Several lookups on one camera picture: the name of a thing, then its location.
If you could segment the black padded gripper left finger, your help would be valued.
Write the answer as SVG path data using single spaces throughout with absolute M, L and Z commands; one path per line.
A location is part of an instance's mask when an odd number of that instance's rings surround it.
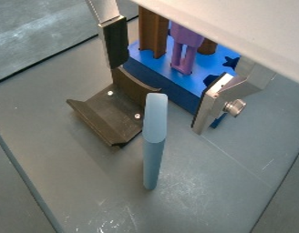
M 119 12 L 116 0 L 85 0 L 85 2 L 97 23 L 108 66 L 115 69 L 130 58 L 127 18 Z

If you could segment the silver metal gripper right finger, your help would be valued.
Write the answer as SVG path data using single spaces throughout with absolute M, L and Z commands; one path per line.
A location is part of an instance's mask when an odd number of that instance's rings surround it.
M 246 106 L 242 98 L 262 91 L 277 74 L 246 56 L 239 59 L 235 72 L 235 76 L 222 73 L 202 93 L 191 124 L 194 132 L 199 135 L 223 113 L 233 117 L 239 115 Z

